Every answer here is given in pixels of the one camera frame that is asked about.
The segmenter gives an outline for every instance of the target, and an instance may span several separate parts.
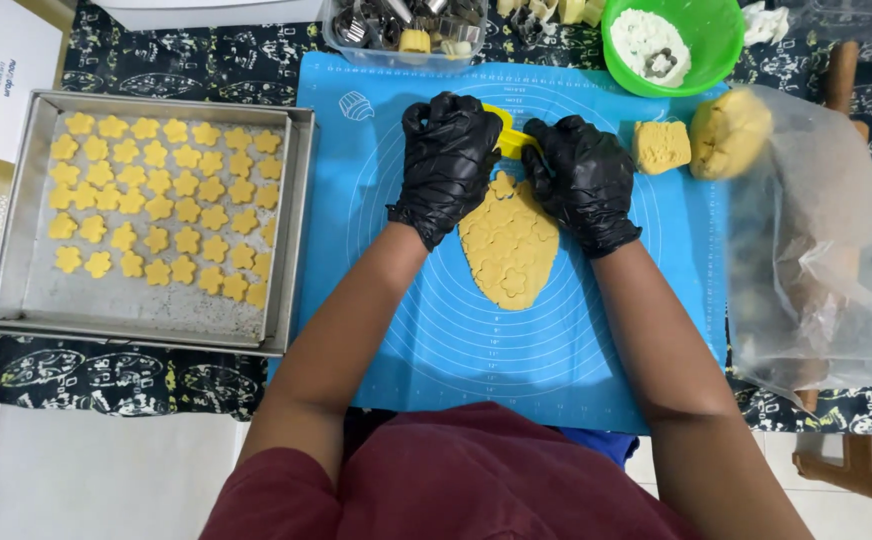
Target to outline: person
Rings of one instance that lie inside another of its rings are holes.
[[[344,458],[344,418],[427,255],[483,200],[500,118],[409,106],[389,222],[275,371],[202,539],[812,538],[627,217],[633,161],[579,116],[525,124],[541,207],[591,260],[653,440],[659,500],[610,458],[491,401],[401,413]]]

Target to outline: green bowl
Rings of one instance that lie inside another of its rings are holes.
[[[677,88],[660,86],[626,66],[613,46],[610,28],[626,10],[642,10],[669,21],[689,48],[692,67]],[[733,70],[742,52],[745,23],[737,0],[607,0],[603,10],[603,54],[612,78],[643,97],[681,97],[706,92]]]

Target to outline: yellow cookie cutter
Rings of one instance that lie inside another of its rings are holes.
[[[540,148],[540,143],[536,142],[535,138],[522,131],[513,129],[512,114],[498,106],[492,106],[491,104],[485,103],[483,104],[483,111],[493,113],[502,119],[502,133],[499,134],[499,141],[496,142],[496,146],[498,146],[502,151],[504,158],[518,160],[523,153],[523,147],[527,144],[532,144],[540,154],[543,153],[543,149]]]

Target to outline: maroon shirt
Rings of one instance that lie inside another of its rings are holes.
[[[697,538],[608,457],[493,402],[400,414],[334,493],[308,455],[270,448],[229,476],[203,540]]]

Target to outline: white box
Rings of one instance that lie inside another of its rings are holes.
[[[95,0],[126,30],[320,20],[322,0]]]

